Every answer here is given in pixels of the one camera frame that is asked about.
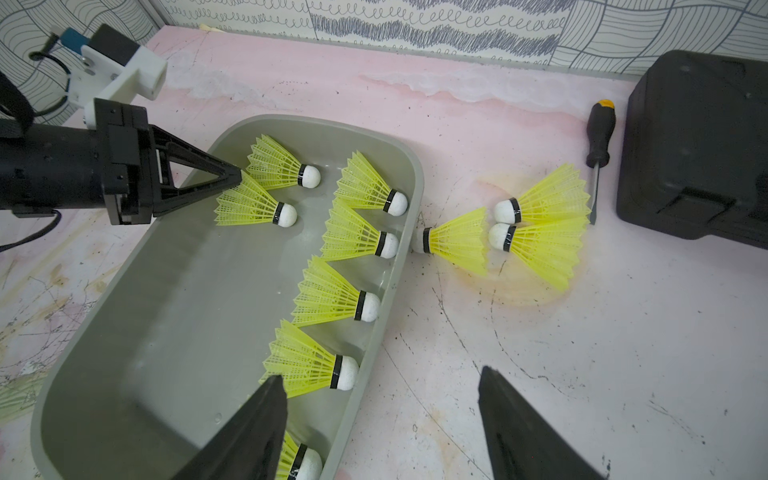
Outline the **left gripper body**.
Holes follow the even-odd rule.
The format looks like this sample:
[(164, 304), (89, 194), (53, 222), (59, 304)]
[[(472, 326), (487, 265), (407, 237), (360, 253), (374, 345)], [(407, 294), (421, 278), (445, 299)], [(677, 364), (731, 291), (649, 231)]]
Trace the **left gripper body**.
[(152, 127), (143, 107), (98, 99), (97, 127), (34, 125), (1, 141), (1, 208), (20, 217), (105, 209), (114, 225), (153, 213)]

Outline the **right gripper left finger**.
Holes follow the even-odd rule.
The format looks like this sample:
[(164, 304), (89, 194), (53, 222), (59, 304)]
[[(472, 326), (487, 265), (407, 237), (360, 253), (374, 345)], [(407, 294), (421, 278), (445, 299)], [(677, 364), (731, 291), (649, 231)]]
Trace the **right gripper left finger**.
[(273, 479), (287, 423), (281, 376), (268, 378), (176, 479)]

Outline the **grey plastic storage box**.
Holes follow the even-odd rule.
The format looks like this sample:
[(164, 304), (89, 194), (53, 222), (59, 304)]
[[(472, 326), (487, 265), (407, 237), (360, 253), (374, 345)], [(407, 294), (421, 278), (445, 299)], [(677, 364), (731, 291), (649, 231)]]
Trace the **grey plastic storage box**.
[(342, 169), (362, 153), (408, 199), (393, 217), (369, 211), (395, 235), (394, 257), (345, 260), (337, 271), (381, 301), (371, 323), (345, 319), (308, 328), (359, 365), (349, 391), (292, 398), (288, 428), (336, 475), (394, 308), (424, 191), (417, 155), (371, 130), (289, 115), (260, 115), (223, 132), (210, 153), (244, 167), (269, 135), (319, 167), (315, 189), (291, 187), (295, 225), (220, 227), (214, 199), (156, 220), (49, 374), (33, 413), (31, 449), (46, 479), (168, 479), (245, 404), (263, 375), (280, 322), (290, 317), (302, 272), (323, 243)]

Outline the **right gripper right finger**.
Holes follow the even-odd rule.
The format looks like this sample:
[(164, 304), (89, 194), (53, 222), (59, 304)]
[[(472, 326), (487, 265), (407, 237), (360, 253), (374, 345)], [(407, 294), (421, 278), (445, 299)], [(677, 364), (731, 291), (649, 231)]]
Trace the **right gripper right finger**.
[(479, 410), (495, 479), (602, 477), (489, 366), (481, 371)]

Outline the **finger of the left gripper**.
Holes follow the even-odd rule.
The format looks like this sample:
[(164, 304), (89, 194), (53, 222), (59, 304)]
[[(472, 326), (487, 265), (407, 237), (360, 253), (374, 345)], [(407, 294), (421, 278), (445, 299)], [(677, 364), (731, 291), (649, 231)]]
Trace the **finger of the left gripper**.
[(182, 188), (160, 185), (153, 193), (152, 215), (159, 217), (168, 214), (208, 197), (217, 196), (239, 184), (239, 179), (214, 179)]
[(241, 169), (195, 147), (156, 125), (151, 125), (156, 164), (161, 186), (174, 186), (172, 167), (190, 168), (191, 173), (202, 173), (203, 180), (194, 186), (237, 186)]

